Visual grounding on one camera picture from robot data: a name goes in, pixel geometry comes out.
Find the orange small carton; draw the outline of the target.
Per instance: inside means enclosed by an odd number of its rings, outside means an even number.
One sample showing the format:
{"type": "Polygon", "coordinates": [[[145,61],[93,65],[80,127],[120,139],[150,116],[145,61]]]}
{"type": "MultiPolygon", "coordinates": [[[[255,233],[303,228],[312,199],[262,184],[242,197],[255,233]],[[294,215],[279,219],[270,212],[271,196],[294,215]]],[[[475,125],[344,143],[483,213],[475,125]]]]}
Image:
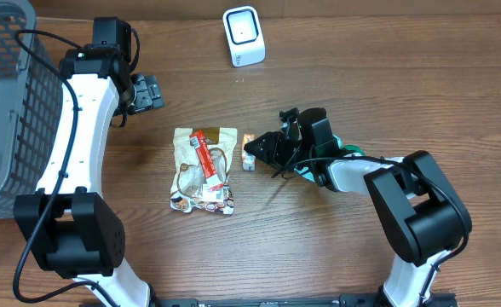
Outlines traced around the orange small carton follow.
{"type": "Polygon", "coordinates": [[[254,171],[256,169],[256,157],[245,150],[245,145],[255,139],[254,134],[244,134],[242,140],[242,167],[244,171],[254,171]]]}

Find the teal snack packet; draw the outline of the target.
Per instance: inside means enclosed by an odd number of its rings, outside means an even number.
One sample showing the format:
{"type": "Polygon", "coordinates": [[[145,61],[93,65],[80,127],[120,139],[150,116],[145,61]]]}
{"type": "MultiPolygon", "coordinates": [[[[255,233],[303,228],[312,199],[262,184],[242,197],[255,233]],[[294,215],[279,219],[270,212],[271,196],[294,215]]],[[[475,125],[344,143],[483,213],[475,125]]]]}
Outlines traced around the teal snack packet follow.
{"type": "MultiPolygon", "coordinates": [[[[322,145],[311,146],[308,153],[304,154],[304,159],[335,158],[340,154],[342,145],[342,140],[338,136],[333,136],[330,141],[322,145]]],[[[296,171],[301,177],[324,187],[328,183],[326,178],[327,164],[326,160],[315,160],[298,166],[296,171]]]]}

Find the green lid jar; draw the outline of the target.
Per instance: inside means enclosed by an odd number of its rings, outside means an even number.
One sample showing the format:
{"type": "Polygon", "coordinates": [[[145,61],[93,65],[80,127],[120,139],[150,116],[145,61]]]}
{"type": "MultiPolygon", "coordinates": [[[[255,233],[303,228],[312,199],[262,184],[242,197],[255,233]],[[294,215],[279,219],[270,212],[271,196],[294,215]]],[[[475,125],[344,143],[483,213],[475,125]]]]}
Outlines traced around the green lid jar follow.
{"type": "Polygon", "coordinates": [[[365,156],[366,155],[361,148],[359,148],[358,146],[355,146],[355,145],[343,146],[343,150],[346,151],[348,154],[354,154],[354,155],[358,155],[358,156],[365,156]]]}

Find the red stick packet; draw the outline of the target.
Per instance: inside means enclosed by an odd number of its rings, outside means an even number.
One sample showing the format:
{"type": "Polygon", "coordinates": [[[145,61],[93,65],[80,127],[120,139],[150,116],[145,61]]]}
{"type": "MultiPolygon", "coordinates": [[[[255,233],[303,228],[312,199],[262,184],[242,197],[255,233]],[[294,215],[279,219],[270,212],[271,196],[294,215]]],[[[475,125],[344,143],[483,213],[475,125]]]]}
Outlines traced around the red stick packet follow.
{"type": "Polygon", "coordinates": [[[189,139],[199,158],[208,189],[210,191],[220,190],[223,187],[223,182],[220,180],[220,177],[216,172],[212,156],[210,155],[210,151],[204,137],[204,132],[196,130],[189,136],[189,139]]]}

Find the beige snack bag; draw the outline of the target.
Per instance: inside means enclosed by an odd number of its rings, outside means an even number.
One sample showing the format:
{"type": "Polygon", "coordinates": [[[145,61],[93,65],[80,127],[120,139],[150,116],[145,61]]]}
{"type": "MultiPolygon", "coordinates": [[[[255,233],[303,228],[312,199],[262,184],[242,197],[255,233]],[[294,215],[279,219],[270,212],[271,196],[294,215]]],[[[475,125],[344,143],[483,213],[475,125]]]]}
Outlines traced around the beige snack bag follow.
{"type": "Polygon", "coordinates": [[[223,215],[234,212],[233,192],[229,186],[233,151],[237,144],[235,128],[177,128],[173,145],[176,174],[170,189],[170,206],[177,211],[190,213],[194,209],[223,215]],[[211,162],[222,187],[214,190],[213,182],[204,174],[192,137],[201,131],[211,156],[211,162]]]}

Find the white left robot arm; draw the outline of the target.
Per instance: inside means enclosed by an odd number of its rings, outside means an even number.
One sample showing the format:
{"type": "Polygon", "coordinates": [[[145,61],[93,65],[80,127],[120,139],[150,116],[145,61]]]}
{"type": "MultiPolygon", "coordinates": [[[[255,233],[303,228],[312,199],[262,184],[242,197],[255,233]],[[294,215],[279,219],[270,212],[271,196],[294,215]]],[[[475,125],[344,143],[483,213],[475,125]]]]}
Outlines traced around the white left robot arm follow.
{"type": "Polygon", "coordinates": [[[102,195],[101,172],[114,117],[163,106],[157,79],[136,71],[138,33],[117,17],[97,17],[90,43],[70,43],[54,69],[62,108],[53,149],[31,194],[15,199],[26,245],[20,256],[88,288],[105,306],[154,306],[153,287],[125,259],[124,224],[102,195]]]}

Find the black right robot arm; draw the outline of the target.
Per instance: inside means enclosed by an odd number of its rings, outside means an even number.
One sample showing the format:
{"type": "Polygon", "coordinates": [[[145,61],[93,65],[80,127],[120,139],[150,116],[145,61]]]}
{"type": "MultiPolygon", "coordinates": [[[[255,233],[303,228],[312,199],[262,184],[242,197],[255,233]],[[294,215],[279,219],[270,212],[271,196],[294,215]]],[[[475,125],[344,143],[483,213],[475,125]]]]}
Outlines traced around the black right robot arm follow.
{"type": "Polygon", "coordinates": [[[372,157],[343,145],[323,107],[280,113],[278,131],[243,146],[245,153],[333,192],[371,198],[394,251],[389,277],[376,293],[343,294],[339,306],[455,306],[455,295],[433,293],[441,265],[464,250],[470,214],[434,157],[372,157]]]}

